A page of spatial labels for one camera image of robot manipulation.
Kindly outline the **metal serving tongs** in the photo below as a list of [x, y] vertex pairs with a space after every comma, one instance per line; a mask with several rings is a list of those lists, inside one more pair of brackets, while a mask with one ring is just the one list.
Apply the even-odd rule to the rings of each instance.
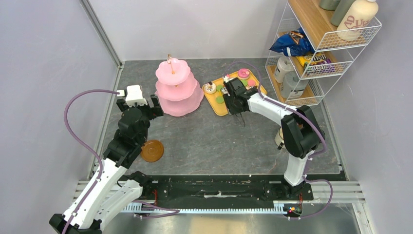
[[242, 127], [245, 127], [245, 119], [242, 116], [242, 113], [235, 114], [236, 119], [241, 124]]

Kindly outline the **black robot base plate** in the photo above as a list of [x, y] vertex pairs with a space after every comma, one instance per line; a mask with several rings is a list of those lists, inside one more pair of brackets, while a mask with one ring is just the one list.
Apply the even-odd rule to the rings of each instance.
[[151, 175], [139, 199], [172, 209], [253, 209], [314, 195], [310, 184], [291, 187], [282, 175]]

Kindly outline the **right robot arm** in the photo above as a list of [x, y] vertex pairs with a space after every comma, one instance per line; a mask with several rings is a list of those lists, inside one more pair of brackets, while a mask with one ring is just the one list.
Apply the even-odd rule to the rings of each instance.
[[247, 88], [239, 78], [224, 77], [224, 102], [232, 115], [253, 112], [281, 127], [286, 150], [289, 152], [281, 193], [286, 199], [297, 197], [306, 183], [306, 164], [319, 144], [325, 144], [312, 109], [306, 105], [293, 107], [276, 101], [260, 87]]

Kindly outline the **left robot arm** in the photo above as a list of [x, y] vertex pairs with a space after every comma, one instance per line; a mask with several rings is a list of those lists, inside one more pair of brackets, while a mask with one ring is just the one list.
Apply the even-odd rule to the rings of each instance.
[[150, 121], [163, 116], [157, 95], [151, 95], [153, 106], [125, 100], [116, 104], [122, 111], [118, 129], [103, 154], [99, 167], [76, 201], [63, 213], [54, 214], [49, 224], [58, 234], [100, 234], [133, 199], [147, 199], [153, 186], [141, 172], [133, 173], [113, 195], [115, 183], [141, 154], [147, 142]]

